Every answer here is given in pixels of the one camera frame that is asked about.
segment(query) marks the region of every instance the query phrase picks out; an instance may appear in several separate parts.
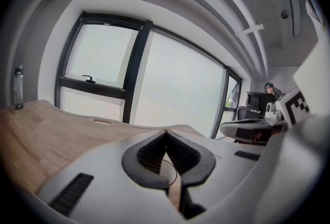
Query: black window frame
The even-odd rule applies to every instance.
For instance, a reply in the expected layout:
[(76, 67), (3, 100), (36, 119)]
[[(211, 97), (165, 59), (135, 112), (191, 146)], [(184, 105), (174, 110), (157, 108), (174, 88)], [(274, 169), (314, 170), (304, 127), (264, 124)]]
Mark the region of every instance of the black window frame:
[[(225, 107), (225, 104), (226, 104), (226, 101), (227, 101), (227, 91), (228, 91), (229, 77), (234, 79), (239, 85), (238, 104), (237, 104), (236, 108)], [(238, 108), (238, 105), (239, 105), (239, 100), (241, 98), (241, 93), (242, 93), (242, 79), (239, 78), (238, 75), (235, 74), (235, 72), (230, 67), (226, 67), (225, 72), (224, 72), (224, 77), (222, 79), (222, 91), (221, 91), (220, 107), (219, 107), (217, 119), (214, 123), (213, 133), (211, 135), (211, 139), (216, 139), (217, 133), (218, 133), (219, 128), (220, 128), (222, 116), (223, 116), (223, 113), (225, 111), (234, 112), (232, 121), (236, 119), (237, 108)]]
[[(124, 78), (123, 88), (111, 87), (100, 84), (88, 83), (72, 78), (65, 77), (65, 71), (69, 62), (69, 58), (74, 46), (74, 43), (77, 39), (77, 36), (84, 25), (111, 25), (123, 28), (134, 29), (138, 31), (137, 37), (135, 39), (133, 49), (128, 61), (128, 66)], [(217, 112), (217, 116), (213, 125), (211, 138), (215, 139), (220, 122), (222, 119), (222, 115), (224, 111), (233, 111), (234, 117), (236, 118), (237, 108), (228, 108), (225, 107), (226, 103), (226, 95), (228, 90), (228, 82), (229, 77), (233, 78), (239, 84), (239, 99), (241, 95), (241, 84), (242, 79), (238, 77), (235, 72), (230, 69), (230, 67), (226, 66), (222, 61), (218, 60), (212, 54), (202, 49), (198, 45), (193, 42), (185, 39), (178, 34), (175, 34), (167, 29), (156, 26), (152, 21), (141, 21), (128, 17), (123, 17), (119, 15), (110, 15), (110, 14), (100, 14), (100, 13), (86, 13), (83, 12), (78, 18), (77, 22), (74, 24), (67, 41), (64, 45), (58, 69), (56, 74), (56, 83), (55, 83), (55, 106), (60, 108), (61, 106), (61, 87), (68, 87), (71, 89), (103, 95), (110, 98), (122, 99), (125, 100), (124, 111), (123, 111), (123, 120), (124, 123), (130, 122), (131, 116), (131, 108), (133, 103), (134, 91), (137, 82), (138, 72), (144, 52), (144, 48), (146, 46), (147, 39), (149, 37), (150, 32), (153, 31), (155, 33), (162, 34), (166, 37), (169, 37), (173, 40), (176, 40), (187, 47), (201, 53), (211, 61), (215, 62), (219, 66), (224, 69), (224, 76), (222, 78), (222, 90), (220, 93), (220, 105)]]

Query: window pane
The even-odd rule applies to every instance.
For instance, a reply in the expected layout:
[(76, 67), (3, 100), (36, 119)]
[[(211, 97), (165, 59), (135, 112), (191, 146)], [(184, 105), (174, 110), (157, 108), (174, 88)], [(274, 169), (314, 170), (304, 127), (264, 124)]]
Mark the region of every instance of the window pane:
[(65, 76), (123, 87), (137, 30), (107, 25), (84, 25), (75, 41)]
[(78, 115), (122, 121), (124, 100), (62, 87), (61, 109)]
[[(232, 111), (224, 111), (223, 112), (223, 115), (222, 115), (221, 122), (220, 122), (220, 126), (224, 122), (231, 122), (233, 120), (233, 117), (234, 117), (234, 112), (232, 112)], [(218, 130), (216, 139), (222, 138), (222, 137), (225, 137), (225, 135), (222, 134), (222, 132), (220, 131), (220, 127), (219, 127), (219, 130)]]
[(225, 107), (237, 108), (239, 93), (239, 84), (233, 78), (229, 77)]
[(210, 137), (224, 69), (175, 40), (152, 34), (140, 66), (131, 123), (187, 124)]

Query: wooden desk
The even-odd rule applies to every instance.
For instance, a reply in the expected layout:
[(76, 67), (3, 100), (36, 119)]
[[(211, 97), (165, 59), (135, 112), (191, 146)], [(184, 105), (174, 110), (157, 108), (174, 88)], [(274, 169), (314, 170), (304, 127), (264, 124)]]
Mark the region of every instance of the wooden desk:
[[(171, 128), (202, 136), (186, 125)], [(35, 193), (49, 177), (91, 148), (158, 129), (74, 115), (39, 100), (26, 103), (20, 110), (0, 110), (0, 154), (9, 177)], [(179, 193), (180, 177), (169, 194), (176, 206)]]

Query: black device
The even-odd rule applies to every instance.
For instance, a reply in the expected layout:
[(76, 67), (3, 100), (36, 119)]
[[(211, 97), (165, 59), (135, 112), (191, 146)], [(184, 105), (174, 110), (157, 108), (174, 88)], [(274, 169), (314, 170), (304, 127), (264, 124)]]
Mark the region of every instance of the black device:
[(251, 111), (259, 113), (262, 116), (266, 113), (267, 104), (275, 102), (275, 96), (273, 94), (247, 92), (246, 105), (251, 107)]
[(272, 83), (266, 83), (265, 84), (265, 93), (267, 93), (267, 87), (271, 87), (271, 88), (274, 88), (274, 85)]
[(93, 77), (91, 77), (90, 75), (83, 75), (83, 76), (89, 77), (89, 79), (86, 80), (87, 83), (90, 83), (90, 84), (96, 83), (96, 81), (93, 81)]

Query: black object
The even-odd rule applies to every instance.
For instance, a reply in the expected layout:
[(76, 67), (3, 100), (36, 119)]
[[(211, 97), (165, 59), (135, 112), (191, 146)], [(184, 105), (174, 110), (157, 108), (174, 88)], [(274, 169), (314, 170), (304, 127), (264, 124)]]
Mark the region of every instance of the black object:
[(265, 84), (265, 93), (267, 93), (267, 86), (274, 88), (274, 85), (272, 83), (266, 83)]
[(294, 19), (293, 19), (293, 6), (292, 6), (292, 0), (290, 0), (290, 7), (291, 7), (291, 14), (292, 14), (292, 35), (294, 38), (300, 37), (301, 31), (299, 32), (299, 36), (294, 35)]
[(187, 188), (203, 184), (216, 166), (215, 156), (206, 148), (164, 130), (128, 148), (122, 156), (122, 167), (140, 186), (168, 193), (168, 179), (159, 175), (165, 152), (181, 175), (180, 212), (186, 218), (198, 215), (205, 209), (191, 202)]
[(286, 20), (289, 17), (289, 12), (287, 10), (283, 10), (280, 14), (281, 19)]
[[(226, 67), (225, 71), (224, 71), (224, 76), (222, 77), (222, 90), (221, 90), (221, 95), (222, 96), (221, 96), (221, 101), (220, 101), (220, 108), (219, 108), (219, 111), (218, 111), (216, 121), (214, 123), (215, 126), (214, 126), (214, 129), (213, 129), (212, 135), (211, 135), (211, 139), (215, 139), (217, 137), (224, 111), (234, 112), (233, 120), (235, 120), (235, 117), (236, 117), (236, 112), (237, 112), (236, 108), (225, 107), (226, 101), (227, 101), (227, 91), (228, 91), (228, 84), (229, 84), (229, 78), (230, 77), (237, 82), (237, 84), (239, 85), (239, 91), (241, 91), (242, 79), (240, 79), (231, 70), (230, 67)], [(238, 95), (238, 97), (236, 97), (237, 103), (239, 102), (239, 98), (240, 98), (240, 94)]]
[(253, 161), (257, 161), (260, 158), (259, 154), (255, 154), (255, 153), (251, 153), (251, 152), (243, 152), (243, 151), (237, 151), (237, 152), (235, 152), (235, 155), (246, 158), (246, 159), (250, 159)]
[(58, 87), (68, 87), (91, 94), (103, 95), (110, 98), (125, 99), (125, 91), (118, 87), (93, 84), (85, 81), (60, 77), (57, 81)]
[(288, 111), (288, 114), (289, 114), (290, 121), (291, 121), (292, 125), (296, 124), (296, 120), (295, 120), (294, 113), (292, 111), (291, 106), (294, 105), (295, 108), (299, 107), (301, 111), (305, 110), (305, 112), (308, 113), (309, 112), (309, 107), (308, 107), (307, 104), (305, 106), (304, 103), (305, 103), (305, 98), (304, 98), (304, 96), (301, 92), (297, 93), (293, 98), (291, 98), (289, 101), (287, 101), (285, 103), (285, 107)]
[(15, 68), (15, 74), (23, 74), (22, 68)]
[(273, 94), (247, 92), (245, 104), (252, 108), (252, 112), (265, 116), (267, 104), (275, 101), (275, 96)]
[(81, 196), (86, 191), (87, 187), (92, 182), (94, 176), (80, 173), (49, 203), (49, 206), (61, 213), (68, 216)]
[(251, 107), (239, 106), (237, 109), (237, 120), (263, 118), (262, 114), (253, 112), (251, 110)]
[(95, 81), (93, 81), (93, 77), (91, 77), (90, 75), (83, 75), (83, 76), (87, 76), (87, 77), (89, 77), (90, 79), (88, 80), (86, 80), (86, 82), (87, 83), (90, 83), (90, 84), (95, 84), (96, 82)]
[(135, 85), (138, 78), (144, 47), (146, 45), (146, 41), (148, 39), (152, 25), (153, 22), (148, 20), (145, 25), (139, 30), (132, 49), (132, 53), (128, 61), (127, 71), (124, 80), (126, 98), (123, 111), (123, 122), (125, 123), (129, 123), (130, 121), (130, 112), (133, 103)]

